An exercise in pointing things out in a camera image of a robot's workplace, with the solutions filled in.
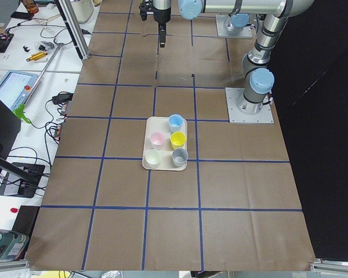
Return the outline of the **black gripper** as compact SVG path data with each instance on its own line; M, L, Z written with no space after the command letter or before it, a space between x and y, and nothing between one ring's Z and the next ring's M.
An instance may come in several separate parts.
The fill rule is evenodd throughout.
M171 0L153 0L154 20L158 23L159 46L165 47L166 24L171 19Z

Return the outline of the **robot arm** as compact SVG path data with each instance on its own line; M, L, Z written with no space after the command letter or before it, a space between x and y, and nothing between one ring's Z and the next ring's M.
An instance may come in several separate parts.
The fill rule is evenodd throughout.
M201 13L239 13L264 14L266 17L257 32L252 50L242 61L244 74L248 75L257 68L266 67L270 52L275 47L289 17L305 12L313 1L179 1L182 17L188 20Z
M249 24L249 20L250 15L247 13L229 15L224 26L230 33L241 32Z

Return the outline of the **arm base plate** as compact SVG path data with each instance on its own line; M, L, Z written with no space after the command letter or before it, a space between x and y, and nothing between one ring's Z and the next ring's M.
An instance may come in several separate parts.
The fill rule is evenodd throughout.
M216 15L218 38L251 39L250 15L239 13L234 15Z
M244 88L226 87L225 92L230 123L274 123L271 105L267 96L261 103L254 104L245 99Z

